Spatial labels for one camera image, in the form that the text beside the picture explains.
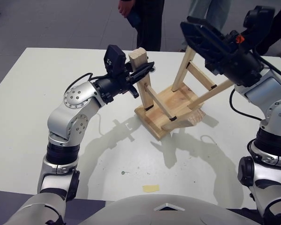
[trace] wooden stool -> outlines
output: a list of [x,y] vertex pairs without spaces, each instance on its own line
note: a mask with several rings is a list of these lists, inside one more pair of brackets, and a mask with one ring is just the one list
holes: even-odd
[[[187,47],[173,85],[159,94],[151,87],[149,74],[137,83],[143,105],[136,108],[135,113],[157,140],[175,128],[195,126],[205,116],[200,110],[203,102],[233,85],[230,80],[218,86],[213,83],[192,62],[195,54],[193,49]],[[133,70],[148,61],[143,48],[134,50],[129,58]],[[208,90],[207,93],[198,97],[183,83],[187,71]]]

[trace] yellow sticky note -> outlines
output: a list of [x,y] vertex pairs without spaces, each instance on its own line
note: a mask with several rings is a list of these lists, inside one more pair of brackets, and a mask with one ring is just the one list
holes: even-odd
[[155,191],[159,191],[159,185],[144,185],[142,186],[142,190],[144,192],[155,192]]

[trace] white table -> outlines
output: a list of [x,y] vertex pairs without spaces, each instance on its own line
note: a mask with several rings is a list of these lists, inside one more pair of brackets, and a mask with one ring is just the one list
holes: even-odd
[[[47,118],[73,80],[86,72],[105,74],[104,54],[104,50],[25,50],[0,85],[0,190],[36,193],[48,143]],[[148,52],[148,56],[156,66],[152,86],[160,92],[172,84],[183,54]],[[280,59],[268,59],[281,69]],[[194,62],[214,82],[226,79],[208,72],[200,56]],[[205,92],[191,75],[185,83],[198,95]],[[227,208],[255,207],[237,180],[237,170],[259,122],[230,109],[231,89],[204,104],[203,122],[174,130],[160,142],[134,114],[140,98],[129,93],[115,97],[90,121],[81,143],[77,198],[115,201],[145,194],[143,185],[159,184],[160,194],[196,197]],[[237,93],[234,103],[241,111],[262,116]]]

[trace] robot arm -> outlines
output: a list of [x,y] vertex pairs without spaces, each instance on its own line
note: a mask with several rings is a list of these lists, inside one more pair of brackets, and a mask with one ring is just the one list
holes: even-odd
[[273,8],[257,6],[244,20],[247,30],[226,36],[205,20],[188,17],[181,23],[188,45],[206,60],[206,68],[228,77],[265,115],[256,139],[248,144],[251,156],[240,160],[238,172],[265,224],[281,224],[281,72],[254,48],[269,32],[273,16]]
[[79,171],[78,152],[90,119],[113,97],[130,91],[138,97],[133,84],[144,78],[154,63],[145,63],[134,73],[125,54],[109,45],[104,57],[107,74],[91,77],[75,87],[69,87],[61,105],[48,119],[49,143],[37,186],[31,197],[6,225],[63,225],[66,202],[75,198]]

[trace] floor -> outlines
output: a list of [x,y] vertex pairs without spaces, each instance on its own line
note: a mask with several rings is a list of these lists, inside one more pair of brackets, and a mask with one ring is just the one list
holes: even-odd
[[[117,4],[117,0],[0,0],[0,82],[26,47],[106,49],[108,44],[115,44],[132,50],[136,47],[136,32],[118,13]],[[185,20],[188,5],[189,0],[165,1],[161,51],[180,49],[179,23]],[[242,31],[247,11],[256,5],[279,11],[281,0],[233,0],[223,33]],[[267,55],[275,56],[280,48],[277,42]],[[28,195],[0,192],[0,224],[27,198]],[[78,224],[105,202],[74,200],[71,204],[68,225]]]

